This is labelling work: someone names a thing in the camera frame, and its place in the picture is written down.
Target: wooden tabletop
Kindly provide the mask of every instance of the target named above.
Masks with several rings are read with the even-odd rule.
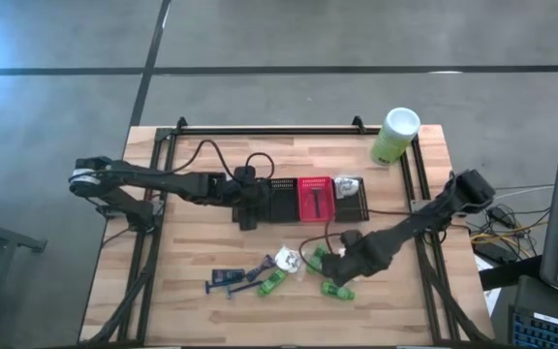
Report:
[[[155,127],[131,129],[124,160],[149,166]],[[421,151],[432,195],[448,179],[450,157],[440,125],[423,125]],[[207,137],[178,136],[175,166],[188,160],[199,141]],[[274,177],[356,175],[364,179],[369,208],[407,211],[401,169],[381,167],[369,159],[375,136],[213,136],[233,169],[247,155],[264,151],[272,156]],[[268,163],[255,158],[259,175]],[[223,169],[212,147],[204,147],[188,171]],[[419,196],[417,173],[412,169]],[[142,190],[126,188],[137,198]],[[359,228],[364,234],[390,227],[401,216],[372,215],[369,222],[331,225],[332,232]],[[108,223],[105,238],[126,228],[124,219]],[[147,345],[389,345],[431,343],[419,277],[415,245],[405,243],[388,270],[349,284],[354,301],[321,295],[321,276],[306,274],[302,281],[290,275],[271,295],[260,298],[250,289],[226,299],[222,289],[210,295],[203,282],[212,269],[246,269],[274,255],[286,245],[297,249],[306,238],[321,235],[320,224],[265,224],[240,232],[228,208],[195,206],[169,195],[150,308]],[[100,254],[81,339],[102,327],[121,301],[126,287],[134,234],[111,241]],[[443,244],[451,291],[460,306],[486,334],[492,329],[481,291],[471,245],[462,230],[449,230]],[[261,279],[268,277],[266,271]],[[443,333],[444,310],[437,301]],[[134,308],[130,333],[137,327]]]

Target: concrete floor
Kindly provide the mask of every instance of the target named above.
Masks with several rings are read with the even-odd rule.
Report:
[[[0,0],[0,68],[143,67],[160,6]],[[157,67],[558,65],[549,0],[173,0],[165,24]],[[66,178],[78,157],[121,156],[140,81],[0,76],[0,225],[49,241],[16,256],[0,348],[76,341],[104,222]],[[379,123],[397,106],[443,124],[457,170],[497,187],[554,180],[558,73],[154,77],[140,124]]]

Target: black tray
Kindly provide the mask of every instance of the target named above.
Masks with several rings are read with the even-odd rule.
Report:
[[[333,195],[335,196],[335,222],[361,222],[369,220],[367,210],[367,197],[365,196],[365,183],[363,178],[346,178],[358,180],[358,191],[351,197],[337,199],[335,183],[333,182]]]
[[[298,222],[298,192],[296,178],[275,178],[268,181],[270,200],[258,207],[259,222]],[[232,222],[238,221],[238,209],[232,209]]]

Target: green cup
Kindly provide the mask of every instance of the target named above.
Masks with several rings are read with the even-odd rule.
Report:
[[[397,161],[419,132],[420,125],[421,120],[414,111],[407,108],[389,111],[370,151],[372,160],[381,165]]]

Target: red basket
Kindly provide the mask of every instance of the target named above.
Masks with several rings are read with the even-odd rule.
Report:
[[[303,222],[326,222],[332,218],[335,199],[330,177],[298,179],[298,211]]]

